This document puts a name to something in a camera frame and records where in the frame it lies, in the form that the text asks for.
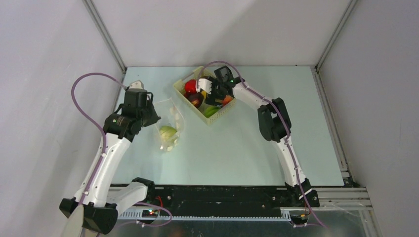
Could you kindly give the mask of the dark red apple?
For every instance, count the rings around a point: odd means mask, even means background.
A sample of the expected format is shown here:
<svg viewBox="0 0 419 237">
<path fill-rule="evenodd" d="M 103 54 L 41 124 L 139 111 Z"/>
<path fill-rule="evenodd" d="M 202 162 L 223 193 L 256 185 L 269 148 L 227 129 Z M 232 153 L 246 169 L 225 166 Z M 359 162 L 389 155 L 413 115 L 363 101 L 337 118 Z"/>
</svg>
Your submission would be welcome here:
<svg viewBox="0 0 419 237">
<path fill-rule="evenodd" d="M 203 103 L 204 96 L 201 93 L 195 93 L 190 94 L 187 99 L 195 108 L 199 108 Z"/>
</svg>

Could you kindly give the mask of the clear zip top bag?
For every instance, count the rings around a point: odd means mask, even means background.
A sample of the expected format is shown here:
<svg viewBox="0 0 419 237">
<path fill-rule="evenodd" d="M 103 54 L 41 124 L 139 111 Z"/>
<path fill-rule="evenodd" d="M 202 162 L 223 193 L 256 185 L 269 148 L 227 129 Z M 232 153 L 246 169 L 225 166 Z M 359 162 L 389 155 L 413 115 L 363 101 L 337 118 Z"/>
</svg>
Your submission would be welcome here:
<svg viewBox="0 0 419 237">
<path fill-rule="evenodd" d="M 178 144 L 184 131 L 184 116 L 172 98 L 154 103 L 154 108 L 160 119 L 155 124 L 156 139 L 163 152 L 170 152 Z"/>
</svg>

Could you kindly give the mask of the green cabbage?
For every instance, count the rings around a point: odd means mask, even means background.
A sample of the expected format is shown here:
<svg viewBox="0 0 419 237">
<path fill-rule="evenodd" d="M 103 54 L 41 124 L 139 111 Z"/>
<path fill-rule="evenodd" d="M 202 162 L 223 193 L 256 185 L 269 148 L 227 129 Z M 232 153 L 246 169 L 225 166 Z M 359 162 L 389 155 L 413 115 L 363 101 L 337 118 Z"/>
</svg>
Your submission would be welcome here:
<svg viewBox="0 0 419 237">
<path fill-rule="evenodd" d="M 176 138 L 177 130 L 172 126 L 161 126 L 159 134 L 163 142 L 172 142 Z"/>
</svg>

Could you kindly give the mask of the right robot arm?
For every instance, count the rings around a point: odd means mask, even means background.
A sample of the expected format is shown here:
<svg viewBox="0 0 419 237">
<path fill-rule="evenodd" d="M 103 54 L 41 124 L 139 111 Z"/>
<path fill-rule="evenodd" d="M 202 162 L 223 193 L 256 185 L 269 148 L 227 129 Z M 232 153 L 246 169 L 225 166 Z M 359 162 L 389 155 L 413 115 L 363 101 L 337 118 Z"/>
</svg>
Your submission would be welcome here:
<svg viewBox="0 0 419 237">
<path fill-rule="evenodd" d="M 288 191 L 288 202 L 293 206 L 306 204 L 312 209 L 317 195 L 304 174 L 296 157 L 292 136 L 291 120 L 281 98 L 269 98 L 253 89 L 241 75 L 233 75 L 235 67 L 223 66 L 212 76 L 205 76 L 201 69 L 196 77 L 195 88 L 206 93 L 205 103 L 219 105 L 227 96 L 244 102 L 257 111 L 258 127 L 262 137 L 270 142 L 278 155 Z"/>
</svg>

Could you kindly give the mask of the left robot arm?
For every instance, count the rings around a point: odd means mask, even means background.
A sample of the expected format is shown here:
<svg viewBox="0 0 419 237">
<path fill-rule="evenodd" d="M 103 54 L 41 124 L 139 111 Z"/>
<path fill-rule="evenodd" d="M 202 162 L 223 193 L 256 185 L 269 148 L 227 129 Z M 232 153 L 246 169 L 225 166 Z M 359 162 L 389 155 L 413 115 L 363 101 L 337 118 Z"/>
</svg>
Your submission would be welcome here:
<svg viewBox="0 0 419 237">
<path fill-rule="evenodd" d="M 152 205 L 156 199 L 154 182 L 135 178 L 117 193 L 109 194 L 112 179 L 134 137 L 160 117 L 153 105 L 153 93 L 130 88 L 117 110 L 101 127 L 98 152 L 79 190 L 72 198 L 62 199 L 59 209 L 68 218 L 63 237 L 79 237 L 84 229 L 108 234 L 121 213 L 138 202 Z"/>
</svg>

